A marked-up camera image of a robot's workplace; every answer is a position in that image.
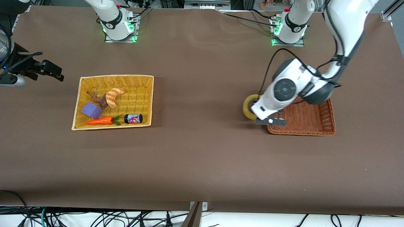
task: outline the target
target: toy croissant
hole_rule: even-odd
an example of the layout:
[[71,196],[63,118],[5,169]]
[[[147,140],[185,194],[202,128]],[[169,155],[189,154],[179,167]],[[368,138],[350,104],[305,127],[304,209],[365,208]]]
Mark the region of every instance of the toy croissant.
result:
[[115,98],[123,93],[125,93],[125,90],[122,88],[113,88],[109,92],[107,92],[105,98],[107,99],[108,106],[110,106],[111,108],[115,108],[116,107]]

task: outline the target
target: brown table surface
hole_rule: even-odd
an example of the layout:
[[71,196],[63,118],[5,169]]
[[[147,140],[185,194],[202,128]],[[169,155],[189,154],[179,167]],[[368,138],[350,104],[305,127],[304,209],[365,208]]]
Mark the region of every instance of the brown table surface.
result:
[[[250,12],[238,13],[264,21]],[[214,10],[152,10],[135,44],[103,41],[92,8],[34,6],[14,40],[42,51],[65,81],[0,89],[0,188],[28,205],[215,211],[403,214],[404,61],[390,23],[366,37],[332,96],[332,137],[270,135],[242,113],[270,57],[269,31]],[[334,54],[321,14],[304,48]],[[288,53],[279,53],[270,75]],[[156,77],[152,126],[72,131],[79,78]],[[18,200],[2,195],[0,204]]]

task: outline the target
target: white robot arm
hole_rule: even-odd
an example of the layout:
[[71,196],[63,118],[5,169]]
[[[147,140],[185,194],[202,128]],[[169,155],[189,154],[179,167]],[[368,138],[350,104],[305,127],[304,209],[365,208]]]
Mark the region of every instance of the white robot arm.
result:
[[118,8],[113,0],[84,0],[97,13],[104,32],[113,40],[123,40],[133,33],[133,12]]
[[282,42],[296,43],[303,36],[315,6],[313,0],[295,0],[288,12],[280,14],[282,23],[274,34]]
[[298,59],[282,63],[262,97],[251,107],[259,124],[271,124],[268,117],[282,110],[300,96],[310,104],[326,101],[339,77],[360,45],[364,24],[378,0],[329,0],[324,19],[337,44],[337,52],[324,74]]

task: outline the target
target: soda can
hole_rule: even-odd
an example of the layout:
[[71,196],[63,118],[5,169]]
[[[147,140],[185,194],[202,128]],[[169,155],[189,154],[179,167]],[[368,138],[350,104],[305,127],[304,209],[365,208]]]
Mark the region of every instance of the soda can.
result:
[[143,116],[142,114],[127,114],[125,115],[124,121],[127,124],[142,123]]

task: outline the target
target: orange carrot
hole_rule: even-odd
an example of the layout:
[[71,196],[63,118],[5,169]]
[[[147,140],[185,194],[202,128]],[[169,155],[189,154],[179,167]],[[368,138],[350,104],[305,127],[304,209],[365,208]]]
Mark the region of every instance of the orange carrot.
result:
[[117,122],[117,120],[119,119],[120,116],[118,117],[104,117],[104,118],[98,118],[98,119],[94,119],[91,120],[89,122],[87,122],[87,124],[116,124],[116,125],[121,125],[119,122]]
[[112,116],[98,118],[87,122],[87,124],[113,124],[113,123],[114,122],[112,121]]

